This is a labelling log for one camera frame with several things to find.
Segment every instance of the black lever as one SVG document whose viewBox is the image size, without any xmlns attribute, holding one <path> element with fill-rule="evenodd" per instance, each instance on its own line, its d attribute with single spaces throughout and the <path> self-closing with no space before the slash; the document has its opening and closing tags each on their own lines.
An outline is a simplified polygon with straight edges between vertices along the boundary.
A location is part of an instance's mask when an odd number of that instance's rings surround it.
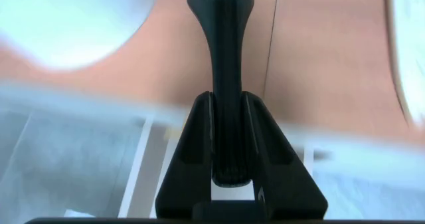
<svg viewBox="0 0 425 224">
<path fill-rule="evenodd" d="M 212 179 L 219 186 L 250 181 L 242 129 L 241 56 L 245 26 L 254 0 L 187 0 L 209 44 L 215 141 Z"/>
</svg>

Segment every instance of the wooden desk surface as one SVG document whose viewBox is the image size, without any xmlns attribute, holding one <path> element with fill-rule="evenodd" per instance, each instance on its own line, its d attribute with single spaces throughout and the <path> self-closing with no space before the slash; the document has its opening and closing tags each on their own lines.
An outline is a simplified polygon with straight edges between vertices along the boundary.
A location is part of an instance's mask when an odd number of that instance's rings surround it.
<svg viewBox="0 0 425 224">
<path fill-rule="evenodd" d="M 384 0 L 278 0 L 274 17 L 275 5 L 255 0 L 242 51 L 245 90 L 263 96 L 279 120 L 425 144 L 396 97 Z M 55 74 L 29 64 L 3 47 L 0 78 L 186 105 L 212 88 L 207 42 L 186 0 L 157 0 L 129 42 L 94 66 Z"/>
<path fill-rule="evenodd" d="M 425 144 L 404 119 L 384 0 L 278 0 L 265 102 L 288 122 Z"/>
</svg>

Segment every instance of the blurred object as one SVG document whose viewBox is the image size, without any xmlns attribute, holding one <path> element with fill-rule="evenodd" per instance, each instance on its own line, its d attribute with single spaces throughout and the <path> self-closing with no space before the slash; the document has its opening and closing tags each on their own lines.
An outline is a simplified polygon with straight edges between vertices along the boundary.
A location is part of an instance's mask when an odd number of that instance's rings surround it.
<svg viewBox="0 0 425 224">
<path fill-rule="evenodd" d="M 425 220 L 424 190 L 344 173 L 315 171 L 313 179 L 329 202 L 325 219 Z"/>
<path fill-rule="evenodd" d="M 392 71 L 404 116 L 425 118 L 425 0 L 388 0 Z"/>
<path fill-rule="evenodd" d="M 43 68 L 82 68 L 122 46 L 154 2 L 0 0 L 0 39 Z"/>
<path fill-rule="evenodd" d="M 81 213 L 71 209 L 67 209 L 65 211 L 64 217 L 94 217 L 94 216 L 87 213 Z"/>
</svg>

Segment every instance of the orange wooden panel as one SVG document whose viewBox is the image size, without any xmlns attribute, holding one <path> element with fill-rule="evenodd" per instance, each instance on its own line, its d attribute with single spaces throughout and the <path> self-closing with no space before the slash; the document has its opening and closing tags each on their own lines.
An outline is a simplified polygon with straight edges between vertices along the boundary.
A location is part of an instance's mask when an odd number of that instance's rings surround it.
<svg viewBox="0 0 425 224">
<path fill-rule="evenodd" d="M 242 50 L 245 90 L 262 95 L 276 0 L 255 0 Z M 94 66 L 51 73 L 0 48 L 0 78 L 137 102 L 192 104 L 212 89 L 207 41 L 186 0 L 157 0 L 141 29 Z"/>
<path fill-rule="evenodd" d="M 390 70 L 384 0 L 278 0 L 265 102 L 288 122 L 425 143 Z"/>
</svg>

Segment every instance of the black bracket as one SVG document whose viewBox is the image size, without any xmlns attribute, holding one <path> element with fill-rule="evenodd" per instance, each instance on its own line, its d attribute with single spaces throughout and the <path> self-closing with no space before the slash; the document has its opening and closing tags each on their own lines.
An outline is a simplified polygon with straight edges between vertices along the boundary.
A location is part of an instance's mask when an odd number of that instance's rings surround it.
<svg viewBox="0 0 425 224">
<path fill-rule="evenodd" d="M 158 218 L 323 219 L 327 201 L 261 98 L 242 91 L 244 30 L 254 0 L 187 0 L 211 53 L 213 92 L 199 95 L 159 190 Z M 252 181 L 255 201 L 211 201 Z"/>
</svg>

